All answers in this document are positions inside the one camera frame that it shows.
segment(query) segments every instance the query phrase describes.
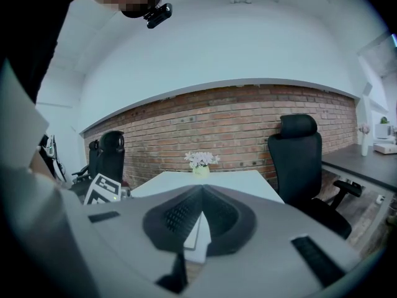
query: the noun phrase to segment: red brick wall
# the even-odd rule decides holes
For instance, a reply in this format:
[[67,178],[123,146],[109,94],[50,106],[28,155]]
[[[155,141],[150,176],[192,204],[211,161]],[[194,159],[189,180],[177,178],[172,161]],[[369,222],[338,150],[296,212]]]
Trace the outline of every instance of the red brick wall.
[[323,153],[357,141],[353,99],[282,85],[215,88],[152,102],[96,125],[84,139],[88,147],[106,131],[125,133],[124,180],[131,187],[163,171],[189,171],[188,151],[219,155],[212,171],[254,169],[275,186],[267,137],[278,132],[281,115],[294,113],[317,121]]

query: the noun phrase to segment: white flowers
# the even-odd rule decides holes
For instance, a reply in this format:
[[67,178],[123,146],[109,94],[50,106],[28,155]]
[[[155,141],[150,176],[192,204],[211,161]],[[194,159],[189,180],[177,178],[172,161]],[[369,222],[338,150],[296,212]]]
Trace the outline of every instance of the white flowers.
[[185,160],[189,161],[190,167],[216,165],[220,161],[219,156],[213,156],[210,152],[185,153]]
[[359,127],[359,131],[364,135],[368,135],[370,133],[370,126],[368,124],[361,124]]

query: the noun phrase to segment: white table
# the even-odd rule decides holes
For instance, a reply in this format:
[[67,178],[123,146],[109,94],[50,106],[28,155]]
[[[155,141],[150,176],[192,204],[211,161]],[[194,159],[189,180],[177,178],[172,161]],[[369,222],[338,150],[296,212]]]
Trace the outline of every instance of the white table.
[[[280,196],[273,190],[270,184],[259,174],[258,171],[236,171],[236,172],[214,172],[205,179],[198,179],[192,173],[163,172],[142,184],[132,191],[133,197],[152,196],[153,194],[170,191],[182,186],[199,184],[211,184],[226,187],[263,197],[279,203],[284,203]],[[196,225],[186,239],[185,259],[196,263],[204,263],[207,246],[211,242],[210,229],[207,219],[202,213]]]

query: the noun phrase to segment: floor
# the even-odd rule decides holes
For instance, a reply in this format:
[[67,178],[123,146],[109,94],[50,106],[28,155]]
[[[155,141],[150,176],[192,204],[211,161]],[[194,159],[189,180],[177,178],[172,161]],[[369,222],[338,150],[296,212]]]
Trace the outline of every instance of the floor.
[[[374,231],[369,241],[365,242],[363,246],[365,232],[370,228],[381,207],[375,202],[377,197],[378,193],[364,190],[361,197],[347,195],[337,208],[337,211],[343,215],[352,226],[352,233],[348,237],[347,242],[360,253],[362,258],[366,258],[368,255],[383,248],[387,244],[388,236],[393,227],[386,223],[386,218],[389,215],[397,214],[397,197],[395,197],[385,216],[381,218],[378,228]],[[202,264],[187,261],[186,271],[188,282],[194,281],[203,267],[204,265]]]

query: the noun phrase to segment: chair backrest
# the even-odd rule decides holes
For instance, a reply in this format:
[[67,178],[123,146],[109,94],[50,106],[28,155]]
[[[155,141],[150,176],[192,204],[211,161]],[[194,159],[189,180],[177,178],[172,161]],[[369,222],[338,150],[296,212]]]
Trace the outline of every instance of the chair backrest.
[[97,161],[99,156],[99,141],[94,140],[88,145],[89,155],[88,155],[88,173],[92,179],[97,175]]
[[99,140],[102,150],[98,157],[97,173],[122,182],[124,168],[124,137],[123,132],[111,131],[103,134]]
[[290,205],[314,198],[321,189],[321,135],[306,114],[281,116],[281,132],[269,137],[279,195]]

